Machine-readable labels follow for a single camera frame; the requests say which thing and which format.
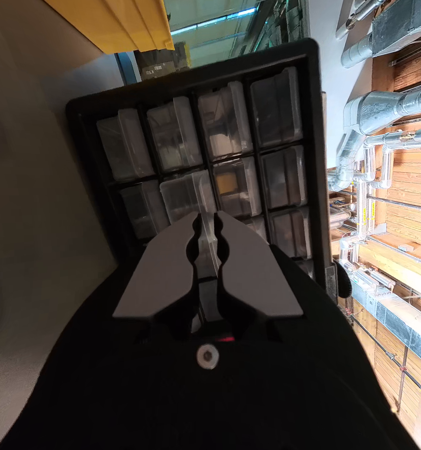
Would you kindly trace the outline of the black round ribbed disc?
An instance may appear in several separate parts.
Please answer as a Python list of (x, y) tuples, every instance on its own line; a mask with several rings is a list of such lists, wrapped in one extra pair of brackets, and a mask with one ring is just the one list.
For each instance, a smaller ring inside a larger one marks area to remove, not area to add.
[(340, 298), (346, 299), (352, 296), (352, 284), (351, 279), (345, 270), (345, 268), (335, 261), (337, 270), (337, 291)]

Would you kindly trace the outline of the glass partition wall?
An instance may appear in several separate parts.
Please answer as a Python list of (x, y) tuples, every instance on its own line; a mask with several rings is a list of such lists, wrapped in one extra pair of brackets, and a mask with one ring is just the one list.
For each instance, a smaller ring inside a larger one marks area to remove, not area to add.
[(196, 68), (310, 37), (309, 1), (166, 0), (173, 42)]

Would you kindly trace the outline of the yellow plastic bin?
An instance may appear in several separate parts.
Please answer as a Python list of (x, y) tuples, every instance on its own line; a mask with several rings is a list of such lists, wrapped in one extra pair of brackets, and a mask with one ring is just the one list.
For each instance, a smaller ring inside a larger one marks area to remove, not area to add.
[(46, 0), (103, 53), (174, 50), (162, 0)]

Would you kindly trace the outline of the clear plastic drawer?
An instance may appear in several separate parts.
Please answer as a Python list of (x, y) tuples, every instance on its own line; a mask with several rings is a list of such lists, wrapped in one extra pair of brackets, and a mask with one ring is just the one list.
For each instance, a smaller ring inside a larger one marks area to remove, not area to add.
[(217, 238), (214, 234), (216, 206), (209, 172), (191, 172), (160, 184), (160, 191), (171, 224), (191, 212), (202, 218), (202, 234), (198, 240), (199, 256), (196, 259), (199, 278), (216, 276), (220, 261), (217, 256)]

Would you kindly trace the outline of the black drawer cabinet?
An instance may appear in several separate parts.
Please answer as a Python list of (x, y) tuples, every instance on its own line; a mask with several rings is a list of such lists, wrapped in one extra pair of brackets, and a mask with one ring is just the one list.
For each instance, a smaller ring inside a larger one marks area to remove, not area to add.
[(76, 98), (66, 105), (67, 121), (77, 154), (91, 188), (107, 241), (118, 263), (139, 257), (151, 239), (141, 241), (135, 238), (123, 200), (118, 193), (119, 189), (131, 184), (114, 181), (98, 134), (97, 121), (114, 117), (121, 109), (136, 109), (140, 113), (146, 140), (153, 144), (147, 128), (147, 110), (178, 96), (190, 97), (191, 103), (196, 105), (198, 96), (220, 89), (229, 82), (240, 81), (247, 102), (254, 152), (258, 156), (258, 145), (254, 137), (255, 122), (249, 99), (250, 85), (279, 75), (285, 68), (294, 67), (297, 70), (299, 85), (302, 138), (297, 143), (286, 146), (301, 145), (304, 149), (313, 279), (331, 298), (337, 299), (337, 271), (331, 255), (329, 230), (319, 53), (318, 43), (306, 38), (238, 58)]

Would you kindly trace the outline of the silver pipe bundle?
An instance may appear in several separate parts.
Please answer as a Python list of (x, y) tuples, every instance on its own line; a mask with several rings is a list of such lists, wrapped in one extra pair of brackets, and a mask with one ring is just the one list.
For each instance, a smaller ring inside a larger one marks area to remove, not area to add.
[(373, 190), (392, 186), (396, 150), (421, 149), (421, 129), (375, 135), (405, 116), (421, 114), (421, 86), (406, 92), (371, 91), (350, 100), (343, 110), (345, 137), (336, 168), (328, 172), (328, 190), (356, 188), (356, 231), (340, 241), (339, 260), (357, 263), (359, 247), (375, 233)]

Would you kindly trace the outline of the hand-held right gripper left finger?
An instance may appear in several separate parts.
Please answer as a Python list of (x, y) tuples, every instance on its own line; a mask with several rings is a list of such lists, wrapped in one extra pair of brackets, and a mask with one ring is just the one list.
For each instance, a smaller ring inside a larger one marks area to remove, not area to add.
[(118, 302), (113, 317), (154, 319), (168, 310), (179, 310), (180, 302), (191, 304), (196, 314), (198, 241), (200, 213), (189, 213), (165, 228), (147, 245)]

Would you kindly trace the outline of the metal air duct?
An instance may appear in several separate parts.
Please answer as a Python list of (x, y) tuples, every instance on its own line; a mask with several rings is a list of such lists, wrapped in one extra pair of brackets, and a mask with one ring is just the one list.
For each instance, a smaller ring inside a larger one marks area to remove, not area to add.
[(372, 20), (371, 27), (369, 34), (343, 52), (344, 68), (395, 53), (420, 38), (421, 0), (394, 1)]
[(347, 271), (354, 299), (421, 359), (421, 311), (393, 292), (391, 278), (348, 260), (339, 264)]

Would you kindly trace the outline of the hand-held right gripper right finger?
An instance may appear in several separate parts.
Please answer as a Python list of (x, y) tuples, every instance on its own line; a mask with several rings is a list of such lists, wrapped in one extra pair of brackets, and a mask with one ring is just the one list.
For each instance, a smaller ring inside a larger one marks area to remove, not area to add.
[(218, 280), (223, 294), (266, 318), (303, 316), (269, 244), (253, 229), (224, 211), (215, 213)]

